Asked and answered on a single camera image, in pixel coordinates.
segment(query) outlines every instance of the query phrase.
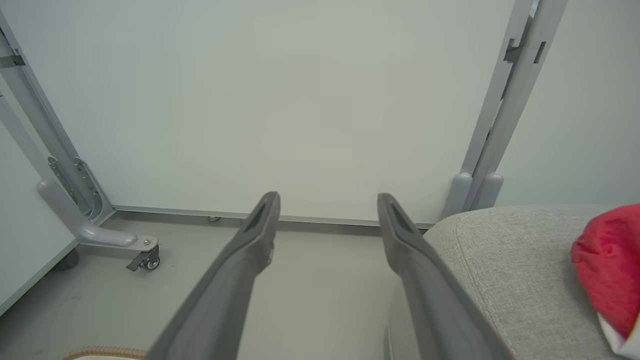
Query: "whiteboard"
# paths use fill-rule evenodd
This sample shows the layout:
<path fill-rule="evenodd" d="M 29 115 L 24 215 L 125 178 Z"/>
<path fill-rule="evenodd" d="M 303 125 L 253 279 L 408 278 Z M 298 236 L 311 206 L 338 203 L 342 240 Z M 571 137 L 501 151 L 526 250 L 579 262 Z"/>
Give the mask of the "whiteboard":
<path fill-rule="evenodd" d="M 2 0 L 117 206 L 436 222 L 513 0 Z"/>
<path fill-rule="evenodd" d="M 569 0 L 496 206 L 640 202 L 640 2 Z"/>
<path fill-rule="evenodd" d="M 0 104 L 0 117 L 6 112 Z M 75 236 L 40 197 L 42 179 L 0 121 L 0 315 Z"/>

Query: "floor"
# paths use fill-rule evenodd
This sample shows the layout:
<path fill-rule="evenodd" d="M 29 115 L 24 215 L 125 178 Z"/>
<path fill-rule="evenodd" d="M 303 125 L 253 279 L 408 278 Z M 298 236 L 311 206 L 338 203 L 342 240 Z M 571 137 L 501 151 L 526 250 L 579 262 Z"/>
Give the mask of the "floor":
<path fill-rule="evenodd" d="M 103 226 L 158 237 L 161 265 L 130 272 L 122 254 L 81 250 L 77 267 L 50 272 L 0 317 L 0 359 L 51 360 L 88 345 L 148 349 L 235 225 L 112 218 Z M 397 277 L 380 237 L 356 227 L 299 228 L 278 232 L 273 262 L 255 281 L 238 359 L 382 359 Z"/>

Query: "white cloth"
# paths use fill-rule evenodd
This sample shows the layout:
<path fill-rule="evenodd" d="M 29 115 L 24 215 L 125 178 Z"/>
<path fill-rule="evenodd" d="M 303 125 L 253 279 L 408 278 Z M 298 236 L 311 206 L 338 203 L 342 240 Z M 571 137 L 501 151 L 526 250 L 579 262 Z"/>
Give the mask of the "white cloth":
<path fill-rule="evenodd" d="M 618 334 L 611 325 L 604 320 L 602 315 L 598 314 L 598 320 L 604 332 L 604 337 L 607 338 L 611 350 L 618 355 L 628 357 L 633 360 L 640 360 L 640 317 L 636 319 L 636 325 L 633 331 L 629 334 L 629 338 L 625 341 L 622 335 Z"/>

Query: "gray fabric ottoman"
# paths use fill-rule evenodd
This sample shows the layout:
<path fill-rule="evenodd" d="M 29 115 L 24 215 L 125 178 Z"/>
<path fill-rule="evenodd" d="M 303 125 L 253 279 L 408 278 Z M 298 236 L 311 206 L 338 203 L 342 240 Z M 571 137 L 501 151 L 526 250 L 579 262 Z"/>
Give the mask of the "gray fabric ottoman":
<path fill-rule="evenodd" d="M 612 206 L 509 206 L 471 211 L 424 235 L 517 359 L 622 359 L 605 342 L 570 257 L 573 241 Z M 420 355 L 402 283 L 385 357 Z"/>

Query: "red velvet fabric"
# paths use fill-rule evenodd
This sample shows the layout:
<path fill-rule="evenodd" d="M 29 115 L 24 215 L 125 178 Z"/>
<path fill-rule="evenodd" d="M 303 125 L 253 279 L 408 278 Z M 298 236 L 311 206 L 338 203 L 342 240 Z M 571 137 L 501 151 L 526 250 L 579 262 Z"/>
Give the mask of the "red velvet fabric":
<path fill-rule="evenodd" d="M 640 204 L 592 219 L 571 258 L 593 307 L 627 339 L 640 310 Z"/>

